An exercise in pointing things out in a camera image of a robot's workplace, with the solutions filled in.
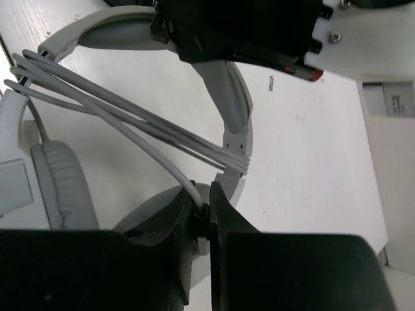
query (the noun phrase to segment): white backdrop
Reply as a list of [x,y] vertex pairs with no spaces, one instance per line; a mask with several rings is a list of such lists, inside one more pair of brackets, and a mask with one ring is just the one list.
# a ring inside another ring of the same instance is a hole
[[[3,0],[8,48],[36,49],[51,33],[106,5],[101,0]],[[64,65],[140,106],[220,143],[223,125],[202,80],[168,52],[78,49]],[[254,102],[254,154],[237,209],[270,232],[350,233],[379,251],[387,241],[355,82],[325,73],[316,83],[240,65]],[[270,91],[270,77],[274,79]],[[86,173],[101,227],[175,180],[97,118],[37,103],[50,136],[69,143]],[[215,170],[156,143],[191,179]],[[188,310],[209,310],[209,280]]]

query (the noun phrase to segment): cable bundle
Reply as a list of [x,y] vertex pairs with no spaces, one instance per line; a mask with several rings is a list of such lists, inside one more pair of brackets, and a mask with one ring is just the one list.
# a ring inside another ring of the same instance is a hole
[[[197,159],[216,168],[223,170],[225,167],[230,167],[241,174],[247,173],[249,157],[217,146],[136,106],[115,93],[52,62],[47,57],[28,50],[23,51],[23,56],[18,54],[12,55],[18,66],[10,69],[14,75],[26,77],[37,86],[67,98],[72,98],[82,106],[43,94],[11,80],[5,80],[5,84],[8,87],[28,97],[38,98],[62,108],[100,117],[142,148],[172,174],[194,199],[196,208],[200,213],[203,212],[203,202],[195,186],[163,154],[125,124],[132,125],[164,143],[191,154]],[[42,140],[48,140],[41,122],[38,122],[38,127]]]

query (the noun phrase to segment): white headphones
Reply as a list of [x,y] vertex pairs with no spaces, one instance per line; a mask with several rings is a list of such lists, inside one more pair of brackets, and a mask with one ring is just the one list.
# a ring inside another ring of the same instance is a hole
[[[13,69],[13,72],[17,76],[28,78],[29,82],[69,96],[69,86],[62,89],[58,87],[65,82],[60,81],[56,82],[58,84],[54,84],[55,82],[52,83],[48,79],[49,76],[52,78],[57,76],[61,80],[77,86],[75,80],[82,77],[70,73],[67,69],[62,69],[55,63],[71,54],[78,45],[96,49],[167,49],[174,52],[174,44],[163,45],[152,40],[150,24],[154,14],[155,11],[151,7],[118,6],[86,16],[47,38],[39,46],[39,54],[25,51],[23,55],[26,58],[14,56],[20,68]],[[196,151],[206,149],[206,152],[212,157],[223,159],[224,172],[217,174],[215,181],[221,183],[230,202],[236,205],[244,186],[243,175],[246,173],[245,169],[248,167],[249,157],[252,154],[250,118],[252,100],[234,63],[215,61],[193,64],[193,67],[203,78],[224,121],[225,131],[222,148],[151,114],[147,117],[154,119],[148,121],[147,125],[137,119],[134,122],[138,122],[140,126],[147,126],[148,131],[162,140],[169,140],[170,136],[166,134],[166,138],[160,137],[164,134],[157,132],[158,129],[152,128],[152,126],[158,123],[161,127],[173,129],[179,137],[184,135],[183,140],[189,139],[189,144],[195,146]],[[78,81],[78,83],[82,87],[87,84],[85,81]],[[98,115],[111,125],[113,124],[110,121],[117,122],[113,127],[120,132],[122,132],[120,130],[121,123],[116,119],[128,123],[128,120],[123,118],[123,112],[103,106],[104,104],[102,102],[100,104],[100,100],[91,98],[89,101],[87,100],[89,106],[79,100],[85,105],[85,108],[82,106],[69,107],[68,103],[57,102],[52,97],[29,89],[28,84],[22,86],[10,81],[6,84],[15,91],[8,90],[0,101],[0,146],[7,146],[7,148],[0,149],[0,176],[2,176],[0,179],[0,214],[2,216],[0,228],[98,229],[98,221],[86,179],[75,153],[61,141],[48,141],[47,138],[43,138],[42,144],[36,143],[33,136],[34,128],[29,123],[22,122],[25,107],[29,101],[29,98],[24,95],[38,97],[65,108]],[[129,105],[123,98],[120,99],[117,95],[102,88],[100,91],[103,94],[101,98],[105,101],[113,104],[111,100],[116,97],[114,100],[125,104],[126,108],[123,109],[128,112],[133,112],[129,109],[134,111],[140,109],[136,115],[139,113],[145,115],[145,112],[142,112],[143,109]],[[74,93],[73,96],[76,99],[81,95]],[[39,123],[38,128],[42,134],[42,126]],[[141,139],[140,137],[128,138],[132,141],[133,138]],[[176,173],[176,167],[169,168],[169,172]],[[171,188],[147,200],[121,220],[114,229],[123,233],[145,221],[169,203],[180,188],[180,186]],[[209,186],[196,184],[196,189],[202,201],[209,203]],[[200,261],[200,264],[194,262],[194,268],[203,270],[203,272],[192,275],[192,284],[201,281],[209,272],[208,260],[199,258],[197,261]]]

